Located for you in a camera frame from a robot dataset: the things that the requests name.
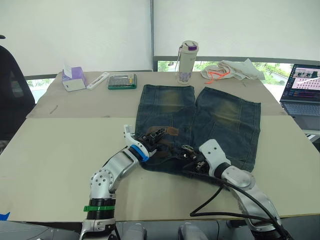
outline robotic arm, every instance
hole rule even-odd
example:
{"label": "robotic arm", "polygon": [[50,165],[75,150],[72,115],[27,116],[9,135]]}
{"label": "robotic arm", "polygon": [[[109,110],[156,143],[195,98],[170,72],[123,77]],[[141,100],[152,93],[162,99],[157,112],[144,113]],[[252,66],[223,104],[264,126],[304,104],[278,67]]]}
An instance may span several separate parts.
{"label": "robotic arm", "polygon": [[[147,161],[156,151],[157,142],[163,137],[166,129],[161,128],[134,139],[130,126],[124,126],[124,138],[126,147],[112,156],[90,179],[90,200],[89,205],[84,207],[87,217],[82,223],[80,240],[86,235],[104,236],[107,240],[117,240],[112,234],[116,226],[114,217],[116,194],[120,180],[130,174],[139,161]],[[238,206],[243,214],[258,216],[264,219],[271,217],[281,226],[280,217],[268,199],[268,197],[258,188],[255,178],[251,173],[241,170],[231,165],[225,153],[220,148],[218,142],[210,139],[199,148],[199,154],[195,153],[192,147],[182,147],[196,163],[196,172],[205,172],[210,177],[215,177],[227,182],[229,186],[235,186],[247,195],[256,199],[260,206],[249,199],[245,194],[232,187],[234,197],[238,201]],[[285,240],[290,239],[279,233],[279,229],[274,224],[255,219],[245,219],[256,240]]]}

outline laptop screen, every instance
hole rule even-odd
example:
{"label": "laptop screen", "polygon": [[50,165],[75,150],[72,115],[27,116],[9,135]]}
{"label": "laptop screen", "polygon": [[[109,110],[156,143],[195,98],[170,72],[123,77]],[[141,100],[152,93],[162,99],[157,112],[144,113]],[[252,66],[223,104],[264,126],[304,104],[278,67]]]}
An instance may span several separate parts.
{"label": "laptop screen", "polygon": [[320,65],[293,65],[280,101],[320,102]]}

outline laptop keyboard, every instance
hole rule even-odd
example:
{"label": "laptop keyboard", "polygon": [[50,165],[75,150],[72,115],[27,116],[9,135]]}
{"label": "laptop keyboard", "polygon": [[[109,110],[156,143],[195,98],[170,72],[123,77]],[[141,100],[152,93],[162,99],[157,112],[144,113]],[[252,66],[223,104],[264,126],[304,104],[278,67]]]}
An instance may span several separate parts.
{"label": "laptop keyboard", "polygon": [[315,104],[284,104],[290,115],[309,115],[320,117],[320,105]]}

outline white cloth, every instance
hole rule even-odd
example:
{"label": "white cloth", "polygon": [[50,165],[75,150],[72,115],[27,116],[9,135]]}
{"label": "white cloth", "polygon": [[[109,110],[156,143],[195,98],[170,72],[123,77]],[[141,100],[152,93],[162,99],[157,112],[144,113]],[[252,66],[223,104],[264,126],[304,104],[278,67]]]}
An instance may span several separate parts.
{"label": "white cloth", "polygon": [[[220,77],[216,74],[210,74],[209,72],[215,72],[219,74],[229,74]],[[206,79],[227,79],[236,78],[242,80],[244,78],[252,80],[265,80],[265,75],[262,71],[258,71],[252,64],[249,58],[243,62],[226,61],[222,60],[217,65],[207,66],[201,71],[202,77]]]}

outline white water bottle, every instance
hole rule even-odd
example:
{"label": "white water bottle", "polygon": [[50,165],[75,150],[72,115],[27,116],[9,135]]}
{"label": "white water bottle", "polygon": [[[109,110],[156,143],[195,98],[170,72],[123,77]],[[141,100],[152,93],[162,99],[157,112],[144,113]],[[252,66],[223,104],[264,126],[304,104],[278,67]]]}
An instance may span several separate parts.
{"label": "white water bottle", "polygon": [[179,71],[178,82],[180,84],[188,84],[192,69],[194,68],[199,45],[196,41],[184,41],[179,48]]}

